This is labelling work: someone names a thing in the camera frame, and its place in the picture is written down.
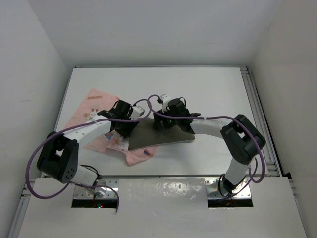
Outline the grey pillow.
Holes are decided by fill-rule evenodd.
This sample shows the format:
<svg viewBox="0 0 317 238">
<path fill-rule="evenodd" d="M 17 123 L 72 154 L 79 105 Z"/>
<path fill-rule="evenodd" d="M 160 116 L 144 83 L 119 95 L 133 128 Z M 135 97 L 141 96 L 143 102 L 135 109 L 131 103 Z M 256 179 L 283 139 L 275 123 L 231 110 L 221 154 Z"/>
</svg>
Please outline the grey pillow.
<svg viewBox="0 0 317 238">
<path fill-rule="evenodd" d="M 153 128 L 153 125 L 154 120 L 151 118 L 146 118 L 138 123 L 128 138 L 129 151 L 158 145 L 192 142 L 195 140 L 193 134 L 183 132 L 178 126 L 157 131 Z"/>
</svg>

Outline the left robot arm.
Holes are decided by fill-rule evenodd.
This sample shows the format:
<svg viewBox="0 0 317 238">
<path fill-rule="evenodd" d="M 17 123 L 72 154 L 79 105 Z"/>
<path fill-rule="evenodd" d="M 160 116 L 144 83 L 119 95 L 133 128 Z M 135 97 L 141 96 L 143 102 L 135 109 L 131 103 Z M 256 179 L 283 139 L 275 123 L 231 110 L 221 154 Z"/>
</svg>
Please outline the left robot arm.
<svg viewBox="0 0 317 238">
<path fill-rule="evenodd" d="M 79 165 L 79 151 L 99 136 L 117 132 L 124 138 L 131 135 L 145 110 L 118 100 L 110 110 L 97 112 L 80 127 L 62 133 L 52 132 L 43 145 L 37 169 L 62 184 L 77 183 L 93 186 L 98 174 Z"/>
</svg>

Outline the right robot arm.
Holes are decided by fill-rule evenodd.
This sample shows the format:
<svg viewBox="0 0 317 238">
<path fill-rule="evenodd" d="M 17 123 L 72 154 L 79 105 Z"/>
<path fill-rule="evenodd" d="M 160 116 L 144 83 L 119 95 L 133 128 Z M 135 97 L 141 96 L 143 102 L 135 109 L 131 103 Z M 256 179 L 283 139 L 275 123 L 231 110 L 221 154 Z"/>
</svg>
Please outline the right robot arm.
<svg viewBox="0 0 317 238">
<path fill-rule="evenodd" d="M 239 114 L 226 124 L 225 117 L 205 118 L 200 113 L 190 113 L 186 101 L 163 94 L 157 102 L 162 108 L 154 112 L 153 128 L 157 131 L 179 127 L 188 134 L 204 134 L 223 139 L 231 156 L 226 173 L 218 181 L 218 191 L 223 198 L 232 197 L 233 191 L 244 180 L 249 165 L 266 145 L 265 138 L 248 120 Z"/>
</svg>

